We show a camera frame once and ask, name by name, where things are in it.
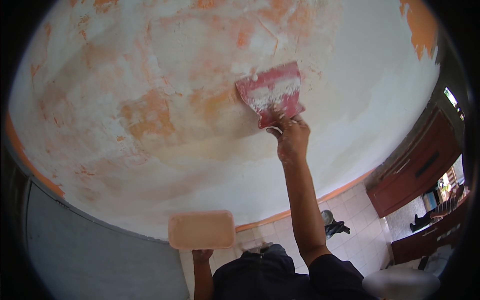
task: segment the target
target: pink tray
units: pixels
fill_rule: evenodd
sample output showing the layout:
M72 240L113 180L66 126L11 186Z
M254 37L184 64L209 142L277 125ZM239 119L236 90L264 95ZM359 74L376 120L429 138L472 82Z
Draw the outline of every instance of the pink tray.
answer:
M168 219L170 246L181 250L226 249L235 245L235 223L228 210L180 213Z

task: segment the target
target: hand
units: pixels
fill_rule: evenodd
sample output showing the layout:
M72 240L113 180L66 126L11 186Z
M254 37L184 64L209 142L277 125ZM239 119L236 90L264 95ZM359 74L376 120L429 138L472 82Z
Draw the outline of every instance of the hand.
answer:
M192 250L194 263L208 262L210 256L212 256L213 250Z
M272 107L276 128L267 128L278 140L278 158L283 165L306 160L310 128L300 115L287 118L278 105Z

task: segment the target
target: navy shirt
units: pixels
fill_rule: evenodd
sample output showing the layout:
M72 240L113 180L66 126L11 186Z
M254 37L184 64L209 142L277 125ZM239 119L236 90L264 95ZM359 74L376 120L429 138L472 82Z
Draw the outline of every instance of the navy shirt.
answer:
M317 257L309 273L296 274L289 256L244 253L215 272L214 299L378 299L351 262L332 254Z

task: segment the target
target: grey wall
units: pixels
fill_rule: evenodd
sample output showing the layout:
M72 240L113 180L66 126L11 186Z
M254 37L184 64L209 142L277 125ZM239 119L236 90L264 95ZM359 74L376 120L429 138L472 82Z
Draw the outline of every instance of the grey wall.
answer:
M57 299L187 299L177 250L87 220L32 184L28 253Z

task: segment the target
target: orange wall trim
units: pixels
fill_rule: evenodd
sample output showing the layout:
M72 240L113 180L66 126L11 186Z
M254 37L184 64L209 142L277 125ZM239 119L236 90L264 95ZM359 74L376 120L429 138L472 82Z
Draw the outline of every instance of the orange wall trim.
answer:
M10 118L10 114L7 112L5 116L5 131L7 136L12 144L14 151L17 153L18 157L22 161L22 163L32 172L32 174L37 177L43 184L45 184L49 189L51 189L55 194L63 198L65 194L58 185L53 183L50 179L43 176L28 160L27 156L24 153L24 146L20 142L17 133L15 132L15 128L13 127L12 119Z
M336 197L336 196L340 195L341 193L345 192L346 190L356 186L361 181L363 181L368 175L370 175L370 173L372 173L373 170L375 170L375 168L371 169L370 171L368 171L367 173L358 177L357 179L347 183L346 185L344 185L342 187L339 187L338 189L320 197L319 199L317 199L317 203L325 202L327 200L330 200L333 197ZM238 225L238 226L235 227L235 231L239 232L239 231L244 231L244 230L247 230L247 229L252 229L254 227L258 227L258 226L261 226L261 225L265 225L265 224L268 224L268 223L272 223L272 222L281 220L285 217L288 217L289 215L291 215L290 210L287 210L287 211L284 211L284 212L281 212L279 214L273 215L269 218L263 219L263 220L258 221L258 222L253 222L253 223L244 224L244 225Z

